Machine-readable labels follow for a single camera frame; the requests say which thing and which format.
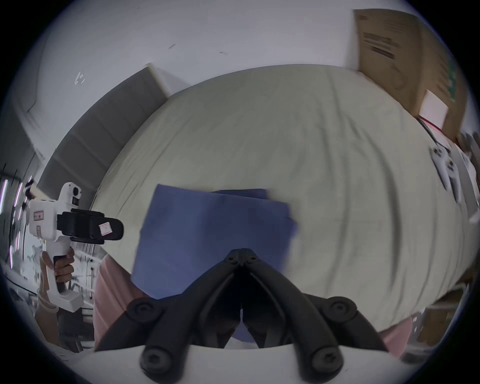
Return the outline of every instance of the light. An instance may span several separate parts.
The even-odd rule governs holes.
[[[12,253],[13,253],[13,247],[10,246],[10,249],[9,249],[9,259],[10,259],[10,269],[13,269],[13,257],[12,257]]]
[[[3,181],[3,185],[1,187],[1,195],[0,195],[0,214],[3,212],[3,203],[5,202],[5,195],[7,194],[7,186],[8,180],[5,179]]]
[[[15,196],[15,202],[13,203],[13,207],[15,208],[18,203],[18,196],[20,196],[20,191],[22,190],[23,183],[18,184],[17,194]]]

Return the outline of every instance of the cardboard box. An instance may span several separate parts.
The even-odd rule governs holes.
[[[467,83],[446,47],[409,13],[383,9],[354,12],[360,72],[414,117],[419,117],[425,96],[434,94],[448,107],[438,128],[454,140],[465,112]]]

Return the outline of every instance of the pink pants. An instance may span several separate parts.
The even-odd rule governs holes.
[[[110,256],[105,256],[96,280],[93,310],[95,346],[110,326],[137,298],[147,297],[130,280],[130,274]],[[380,332],[380,336],[392,355],[400,358],[412,332],[412,318]]]

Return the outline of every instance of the bed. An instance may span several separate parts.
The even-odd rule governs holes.
[[[479,248],[480,228],[443,188],[432,145],[358,72],[255,68],[174,94],[120,152],[93,209],[124,223],[123,239],[104,248],[131,272],[157,184],[266,188],[299,225],[285,276],[305,293],[354,300],[380,331],[446,293]]]

